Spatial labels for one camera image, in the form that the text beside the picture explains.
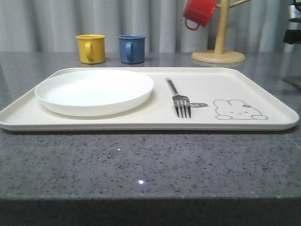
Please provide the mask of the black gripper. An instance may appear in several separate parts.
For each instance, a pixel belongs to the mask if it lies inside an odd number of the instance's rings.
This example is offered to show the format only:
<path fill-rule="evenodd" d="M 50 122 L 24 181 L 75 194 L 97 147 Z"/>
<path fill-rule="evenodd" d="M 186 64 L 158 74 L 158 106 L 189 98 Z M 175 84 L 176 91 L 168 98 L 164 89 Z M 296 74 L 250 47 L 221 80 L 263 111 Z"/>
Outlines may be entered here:
<path fill-rule="evenodd" d="M 292 5 L 289 6 L 289 22 L 301 23 L 301 1 L 293 0 Z M 286 44 L 300 44 L 301 31 L 298 29 L 287 29 L 283 42 Z"/>

